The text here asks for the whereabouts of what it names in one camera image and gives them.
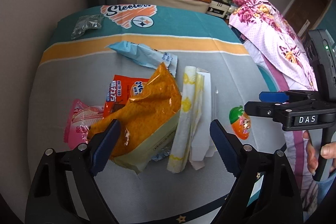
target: orange and green plastic egg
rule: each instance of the orange and green plastic egg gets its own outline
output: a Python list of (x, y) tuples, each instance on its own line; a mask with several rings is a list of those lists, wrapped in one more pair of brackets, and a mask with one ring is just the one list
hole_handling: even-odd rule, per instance
[(230, 124), (237, 137), (246, 140), (251, 129), (251, 119), (242, 106), (234, 107), (229, 114)]

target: blue sleeve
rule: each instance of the blue sleeve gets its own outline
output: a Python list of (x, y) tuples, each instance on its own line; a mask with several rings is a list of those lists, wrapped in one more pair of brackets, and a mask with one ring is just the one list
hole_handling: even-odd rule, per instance
[(317, 181), (318, 194), (317, 194), (317, 204), (319, 205), (323, 198), (329, 191), (330, 186), (332, 185), (336, 177), (336, 170), (330, 175), (330, 177), (325, 181)]

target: yellow patterned cloth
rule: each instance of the yellow patterned cloth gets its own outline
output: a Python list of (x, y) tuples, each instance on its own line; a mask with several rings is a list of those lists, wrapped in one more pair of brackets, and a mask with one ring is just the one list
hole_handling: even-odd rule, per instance
[(180, 117), (167, 165), (167, 170), (173, 173), (181, 172), (187, 163), (192, 137), (202, 114), (203, 86), (204, 76), (197, 73), (196, 67), (186, 66)]

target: light blue snack package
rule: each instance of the light blue snack package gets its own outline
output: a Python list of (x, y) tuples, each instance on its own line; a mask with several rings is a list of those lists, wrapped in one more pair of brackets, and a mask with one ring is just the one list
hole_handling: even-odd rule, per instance
[(144, 44), (135, 44), (128, 41), (116, 42), (108, 45), (108, 48), (126, 56), (138, 65), (157, 69), (163, 62), (170, 73), (175, 77), (177, 68), (177, 56), (169, 52), (159, 52)]

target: orange plastic package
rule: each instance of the orange plastic package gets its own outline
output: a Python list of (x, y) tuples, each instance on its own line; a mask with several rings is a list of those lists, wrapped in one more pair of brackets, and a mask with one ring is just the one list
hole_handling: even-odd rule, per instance
[(114, 75), (113, 81), (110, 84), (109, 93), (106, 97), (103, 117), (105, 118), (111, 113), (123, 108), (129, 97), (142, 92), (147, 81), (148, 79), (144, 78)]
[(140, 173), (151, 157), (174, 139), (180, 107), (181, 94), (176, 81), (162, 63), (142, 93), (130, 97), (123, 108), (91, 125), (88, 139), (103, 132), (113, 119), (119, 120), (121, 135), (110, 159)]

